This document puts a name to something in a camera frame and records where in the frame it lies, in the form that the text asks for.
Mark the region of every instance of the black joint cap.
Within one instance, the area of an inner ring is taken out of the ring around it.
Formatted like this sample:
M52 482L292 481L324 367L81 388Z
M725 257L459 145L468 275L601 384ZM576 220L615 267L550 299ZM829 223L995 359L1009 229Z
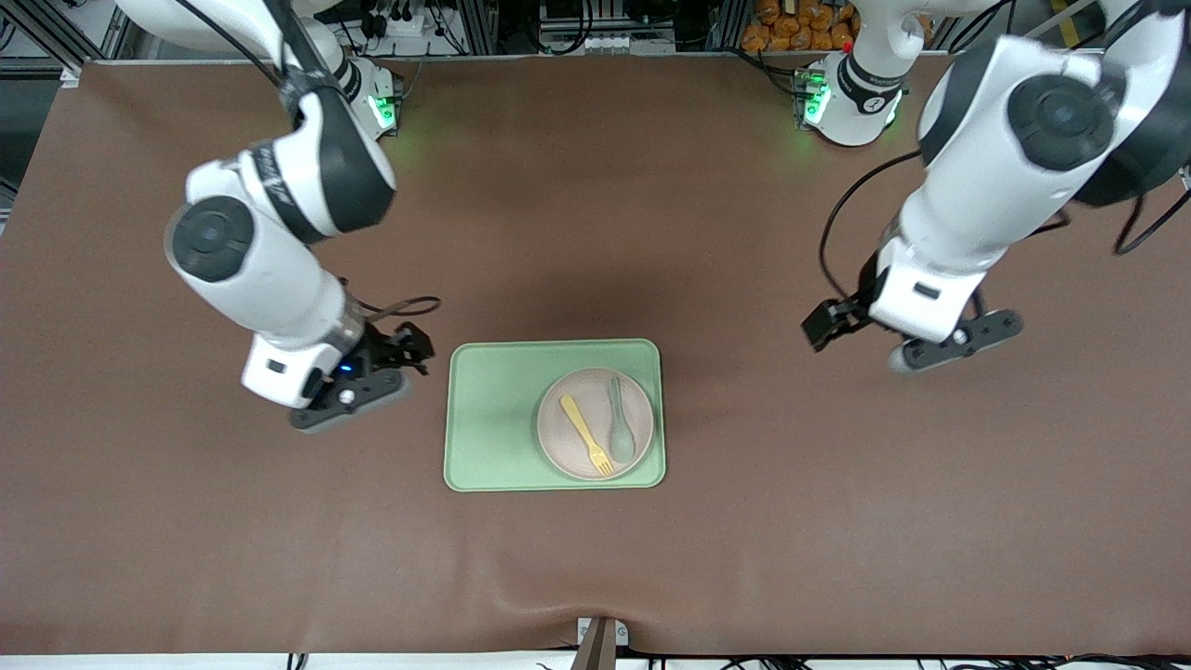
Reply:
M1009 124L1034 164L1074 169L1112 142L1112 113L1092 87L1071 77L1030 77L1009 96Z
M252 243L252 213L236 198L199 200L176 214L170 252L187 274L223 281L239 271Z

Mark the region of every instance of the green led light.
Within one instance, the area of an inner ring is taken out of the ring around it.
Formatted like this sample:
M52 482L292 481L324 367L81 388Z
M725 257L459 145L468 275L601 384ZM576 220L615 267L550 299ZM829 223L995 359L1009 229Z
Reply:
M816 93L815 96L806 102L806 123L816 124L823 120L823 111L830 101L831 88L824 83L822 88L819 88L818 93Z
M372 107L373 114L376 117L376 121L380 123L381 127L388 127L393 125L393 102L384 98L368 96L368 106Z

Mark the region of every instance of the brown surface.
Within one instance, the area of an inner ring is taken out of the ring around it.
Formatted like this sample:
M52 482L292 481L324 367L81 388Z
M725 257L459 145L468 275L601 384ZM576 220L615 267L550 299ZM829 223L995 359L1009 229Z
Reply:
M1191 652L1184 221L1114 259L1123 209L1077 209L987 282L1023 337L929 376L877 328L819 356L799 331L828 209L912 146L941 68L848 151L732 60L429 65L389 220L318 252L366 299L445 298L442 356L317 438L239 388L248 333L162 255L187 170L283 130L273 93L87 68L0 239L2 651L542 647L609 614L669 653ZM919 174L856 198L841 274ZM455 347L638 337L660 487L447 489Z

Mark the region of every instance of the green spoon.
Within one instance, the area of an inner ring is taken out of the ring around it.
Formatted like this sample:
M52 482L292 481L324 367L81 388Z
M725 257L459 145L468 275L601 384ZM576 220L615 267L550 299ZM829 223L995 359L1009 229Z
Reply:
M632 440L632 432L629 431L629 422L624 420L624 406L621 403L621 378L613 377L607 382L607 395L612 401L612 431L609 434L609 447L612 450L612 459L617 463L629 463L637 446Z

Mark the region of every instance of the green tray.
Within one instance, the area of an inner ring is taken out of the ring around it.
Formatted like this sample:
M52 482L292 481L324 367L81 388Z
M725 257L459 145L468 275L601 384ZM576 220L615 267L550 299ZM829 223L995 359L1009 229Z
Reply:
M557 380L585 368L632 377L654 408L649 453L630 472L584 482L559 472L537 443L537 406ZM443 478L456 491L647 489L666 475L662 369L649 340L463 345L450 359Z

